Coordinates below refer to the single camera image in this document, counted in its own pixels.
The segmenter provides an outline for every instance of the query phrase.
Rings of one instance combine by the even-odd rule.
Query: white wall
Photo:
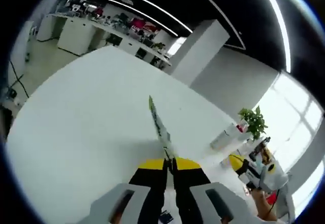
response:
[[[41,24],[43,17],[53,9],[56,1],[57,0],[42,0],[39,3],[30,16],[30,20],[34,22],[34,26],[38,27]]]
[[[242,53],[221,48],[191,88],[238,120],[243,108],[253,108],[275,80],[278,72]]]
[[[289,191],[293,194],[313,173],[325,156],[325,120],[322,121],[317,134],[305,153],[290,169]]]
[[[127,11],[126,8],[123,9],[123,8],[116,7],[111,4],[106,4],[106,6],[103,8],[103,15],[111,16],[111,18],[114,17],[115,15],[121,14],[122,12],[125,13],[125,15],[127,15],[130,18],[135,17],[135,18],[142,19],[140,16],[137,16],[137,15],[133,14],[132,12]]]

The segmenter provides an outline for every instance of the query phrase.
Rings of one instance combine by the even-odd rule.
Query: white cabinet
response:
[[[55,21],[56,17],[54,17],[53,15],[46,15],[43,18],[36,37],[38,41],[46,41],[52,38]]]
[[[151,63],[152,59],[154,59],[154,54],[151,54],[149,52],[147,52],[147,54],[143,58],[143,60],[148,63]]]
[[[57,46],[76,55],[87,53],[95,27],[85,19],[68,18]]]
[[[140,45],[138,43],[139,42],[132,41],[128,38],[123,38],[118,48],[131,55],[136,55],[137,51],[140,48]]]

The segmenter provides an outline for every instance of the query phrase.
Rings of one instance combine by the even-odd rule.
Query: red object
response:
[[[243,129],[241,126],[237,125],[236,128],[242,133],[243,132]]]
[[[156,32],[156,30],[158,29],[158,27],[153,25],[151,22],[146,22],[146,25],[143,28],[153,33]]]
[[[98,7],[96,10],[94,10],[95,14],[102,16],[104,10],[101,7]]]
[[[131,25],[135,26],[137,28],[143,28],[145,24],[146,24],[145,20],[141,20],[141,19],[138,19],[138,18],[134,18],[132,20],[132,22],[131,22]]]
[[[276,201],[276,191],[273,192],[270,196],[268,196],[266,200],[269,203],[269,205],[273,205]]]

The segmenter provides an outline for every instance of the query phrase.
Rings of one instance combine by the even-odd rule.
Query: window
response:
[[[178,51],[178,49],[184,44],[186,38],[185,37],[179,37],[175,43],[170,47],[168,50],[169,55],[175,55],[175,53]]]
[[[309,95],[298,83],[289,78],[289,76],[280,75],[274,84],[274,89],[281,93],[299,112],[304,112]]]
[[[271,141],[269,150],[287,172],[309,146],[321,123],[322,109],[293,78],[280,74],[258,104]]]
[[[321,161],[315,171],[307,179],[307,181],[292,195],[296,218],[303,212],[303,210],[307,207],[309,201],[314,196],[323,177],[323,174],[324,163]]]
[[[316,104],[315,101],[312,101],[306,113],[306,120],[313,130],[316,130],[320,124],[321,115],[322,112],[320,107]]]

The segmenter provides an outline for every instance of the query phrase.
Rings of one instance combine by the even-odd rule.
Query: green plant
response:
[[[247,132],[251,132],[253,135],[253,140],[259,139],[261,133],[265,133],[264,129],[267,129],[268,126],[265,125],[263,115],[259,106],[256,108],[255,112],[249,109],[241,109],[238,113],[241,119],[245,119],[249,126]]]
[[[155,43],[152,47],[153,47],[153,48],[154,48],[154,47],[157,47],[158,49],[162,49],[164,46],[165,46],[165,45],[164,45],[162,42],[160,42],[160,43]]]

